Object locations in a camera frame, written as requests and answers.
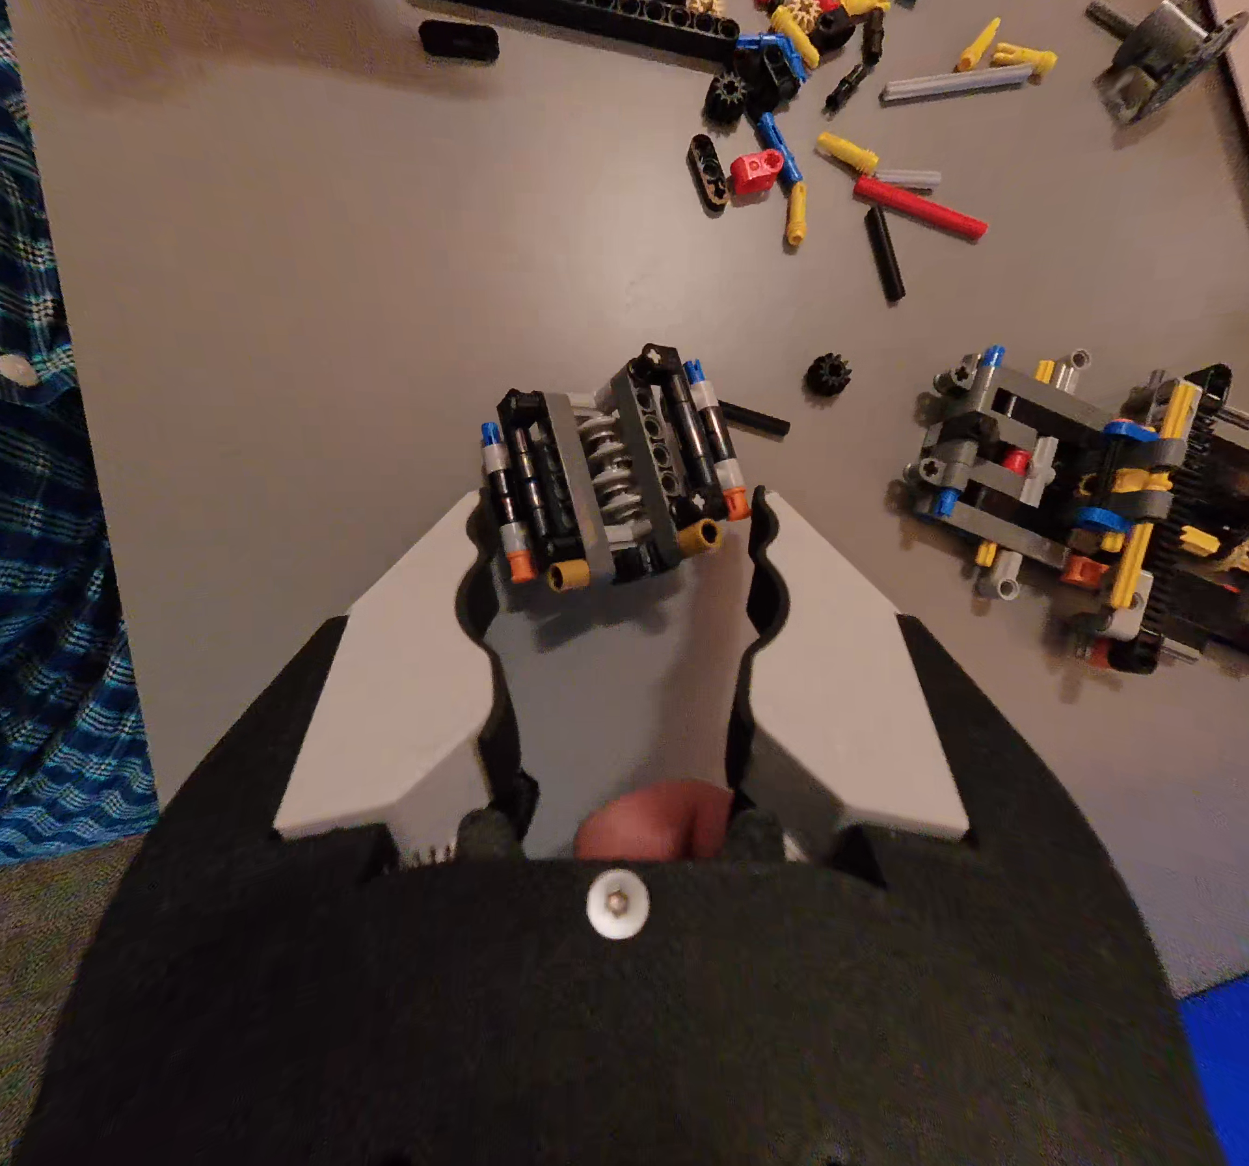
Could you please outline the long grey lego axle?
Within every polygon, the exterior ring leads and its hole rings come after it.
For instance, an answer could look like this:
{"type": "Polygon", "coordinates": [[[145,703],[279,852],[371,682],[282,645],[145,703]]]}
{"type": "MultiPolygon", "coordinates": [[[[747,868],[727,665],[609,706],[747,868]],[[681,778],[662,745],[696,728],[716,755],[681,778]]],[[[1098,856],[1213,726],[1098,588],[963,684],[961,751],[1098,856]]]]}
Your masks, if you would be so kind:
{"type": "Polygon", "coordinates": [[[1034,71],[1032,63],[1023,63],[892,79],[882,84],[879,103],[924,102],[1021,86],[1034,71]]]}

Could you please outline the black grey lego engine assembly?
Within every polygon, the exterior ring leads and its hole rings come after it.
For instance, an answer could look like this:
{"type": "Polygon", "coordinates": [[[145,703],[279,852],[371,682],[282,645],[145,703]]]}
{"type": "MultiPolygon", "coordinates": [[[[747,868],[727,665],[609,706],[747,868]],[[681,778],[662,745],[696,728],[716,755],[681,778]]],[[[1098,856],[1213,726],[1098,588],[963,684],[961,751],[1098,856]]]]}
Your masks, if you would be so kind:
{"type": "Polygon", "coordinates": [[[593,392],[508,390],[479,452],[514,584],[644,580],[751,514],[724,405],[674,345],[647,343],[593,392]]]}

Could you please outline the black lego liftarm with holes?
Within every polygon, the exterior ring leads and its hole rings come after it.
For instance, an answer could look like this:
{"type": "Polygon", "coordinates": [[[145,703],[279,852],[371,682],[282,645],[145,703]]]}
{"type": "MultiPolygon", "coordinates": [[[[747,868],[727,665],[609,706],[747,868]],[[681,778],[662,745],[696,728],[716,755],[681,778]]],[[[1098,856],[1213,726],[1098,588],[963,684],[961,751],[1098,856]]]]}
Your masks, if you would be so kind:
{"type": "Polygon", "coordinates": [[[721,214],[728,206],[729,184],[710,137],[702,132],[694,133],[686,159],[704,210],[709,216],[721,214]]]}

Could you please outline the red lego axle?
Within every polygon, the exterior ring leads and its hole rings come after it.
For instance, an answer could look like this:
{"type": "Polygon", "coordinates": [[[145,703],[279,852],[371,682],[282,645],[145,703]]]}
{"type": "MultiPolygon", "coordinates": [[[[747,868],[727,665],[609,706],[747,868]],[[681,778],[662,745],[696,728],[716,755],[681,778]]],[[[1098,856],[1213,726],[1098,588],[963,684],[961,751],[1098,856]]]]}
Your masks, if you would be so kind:
{"type": "Polygon", "coordinates": [[[989,229],[986,221],[944,206],[913,190],[883,182],[874,175],[860,174],[854,182],[852,194],[867,205],[881,206],[967,241],[978,241],[989,229]]]}

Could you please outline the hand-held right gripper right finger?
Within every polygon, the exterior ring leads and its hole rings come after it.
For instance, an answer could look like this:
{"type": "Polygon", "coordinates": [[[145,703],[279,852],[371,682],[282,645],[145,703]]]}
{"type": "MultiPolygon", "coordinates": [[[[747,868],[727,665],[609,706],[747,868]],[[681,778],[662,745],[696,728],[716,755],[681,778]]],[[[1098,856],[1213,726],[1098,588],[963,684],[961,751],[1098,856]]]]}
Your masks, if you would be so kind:
{"type": "Polygon", "coordinates": [[[970,821],[897,607],[779,492],[756,487],[725,775],[779,823],[786,853],[829,861],[859,826],[948,844],[970,821]]]}

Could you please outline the grey lego wheel hub assembly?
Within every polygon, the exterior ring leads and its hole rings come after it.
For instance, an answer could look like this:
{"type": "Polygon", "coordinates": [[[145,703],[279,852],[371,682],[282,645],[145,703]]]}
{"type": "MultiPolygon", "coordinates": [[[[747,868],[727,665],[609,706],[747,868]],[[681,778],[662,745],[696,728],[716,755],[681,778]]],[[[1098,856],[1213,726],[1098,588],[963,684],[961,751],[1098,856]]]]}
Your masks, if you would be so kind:
{"type": "Polygon", "coordinates": [[[1213,66],[1247,22],[1242,9],[1205,28],[1170,0],[1139,20],[1093,0],[1085,16],[1117,39],[1109,64],[1093,84],[1119,126],[1140,122],[1161,109],[1213,66]]]}

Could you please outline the grey yellow lego chassis assembly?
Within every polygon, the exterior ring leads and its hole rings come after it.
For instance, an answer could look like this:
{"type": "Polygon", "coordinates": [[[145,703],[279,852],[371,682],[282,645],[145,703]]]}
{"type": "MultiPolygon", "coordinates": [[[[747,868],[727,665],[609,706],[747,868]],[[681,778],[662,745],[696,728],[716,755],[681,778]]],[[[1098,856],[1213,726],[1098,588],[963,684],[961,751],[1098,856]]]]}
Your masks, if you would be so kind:
{"type": "Polygon", "coordinates": [[[1209,644],[1246,655],[1246,433],[1234,372],[1157,370],[1115,409],[1075,394],[1084,349],[1006,364],[963,356],[932,380],[931,421],[902,476],[913,511],[974,549],[981,599],[1019,595],[1024,564],[1054,579],[1070,652],[1150,675],[1209,644]]]}

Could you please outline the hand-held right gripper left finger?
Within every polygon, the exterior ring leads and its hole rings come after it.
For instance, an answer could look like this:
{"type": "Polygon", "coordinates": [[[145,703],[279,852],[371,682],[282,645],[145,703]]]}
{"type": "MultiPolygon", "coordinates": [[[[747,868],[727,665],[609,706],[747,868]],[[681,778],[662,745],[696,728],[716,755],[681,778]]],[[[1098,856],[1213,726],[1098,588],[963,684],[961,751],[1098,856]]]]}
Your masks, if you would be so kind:
{"type": "Polygon", "coordinates": [[[464,814],[491,809],[523,841],[537,783],[485,641],[497,551],[485,491],[470,490],[351,605],[274,815],[281,836],[383,825],[404,859],[436,859],[464,814]]]}

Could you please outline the short black lego beam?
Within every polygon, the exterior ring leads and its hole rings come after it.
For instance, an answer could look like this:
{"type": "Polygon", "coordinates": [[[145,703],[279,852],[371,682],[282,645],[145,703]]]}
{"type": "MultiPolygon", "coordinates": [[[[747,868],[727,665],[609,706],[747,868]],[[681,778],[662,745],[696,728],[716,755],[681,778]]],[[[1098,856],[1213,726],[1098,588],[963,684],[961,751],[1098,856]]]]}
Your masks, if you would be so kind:
{"type": "Polygon", "coordinates": [[[491,64],[501,52],[497,30],[482,22],[424,18],[416,33],[421,48],[433,59],[491,64]]]}

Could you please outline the pile of loose lego pieces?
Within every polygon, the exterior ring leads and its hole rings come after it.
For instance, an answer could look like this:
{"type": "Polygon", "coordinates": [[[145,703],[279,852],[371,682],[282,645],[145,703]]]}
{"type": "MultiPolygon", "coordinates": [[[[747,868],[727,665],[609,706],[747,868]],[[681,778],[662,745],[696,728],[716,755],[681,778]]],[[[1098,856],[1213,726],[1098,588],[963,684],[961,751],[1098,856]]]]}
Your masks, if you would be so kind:
{"type": "MultiPolygon", "coordinates": [[[[721,0],[663,0],[682,2],[694,13],[727,17],[721,0]]],[[[798,94],[823,61],[858,37],[859,60],[840,78],[824,102],[839,110],[882,57],[883,25],[890,9],[917,0],[755,0],[766,9],[766,28],[744,32],[729,63],[716,66],[704,102],[712,124],[733,125],[747,117],[759,145],[723,166],[729,194],[754,195],[779,186],[786,197],[785,241],[796,248],[805,230],[806,184],[785,140],[777,110],[798,94]]]]}

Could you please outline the person's blue plaid shirt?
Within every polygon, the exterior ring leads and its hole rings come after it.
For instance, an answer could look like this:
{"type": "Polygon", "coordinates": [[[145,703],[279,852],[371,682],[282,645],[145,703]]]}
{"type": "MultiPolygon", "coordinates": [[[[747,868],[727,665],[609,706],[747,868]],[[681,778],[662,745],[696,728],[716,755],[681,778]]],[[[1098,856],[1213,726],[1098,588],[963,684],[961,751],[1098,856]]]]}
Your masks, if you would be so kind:
{"type": "Polygon", "coordinates": [[[1,3],[1,861],[158,814],[8,5],[1,3]]]}

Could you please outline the person's right hand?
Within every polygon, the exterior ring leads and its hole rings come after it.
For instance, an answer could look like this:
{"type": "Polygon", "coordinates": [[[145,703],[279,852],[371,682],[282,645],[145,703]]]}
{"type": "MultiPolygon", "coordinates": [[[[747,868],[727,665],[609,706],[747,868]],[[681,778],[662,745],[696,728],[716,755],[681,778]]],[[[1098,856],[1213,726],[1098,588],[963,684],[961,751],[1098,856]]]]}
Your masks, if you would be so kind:
{"type": "Polygon", "coordinates": [[[610,799],[574,836],[585,861],[689,861],[723,849],[732,791],[704,780],[666,780],[610,799]]]}

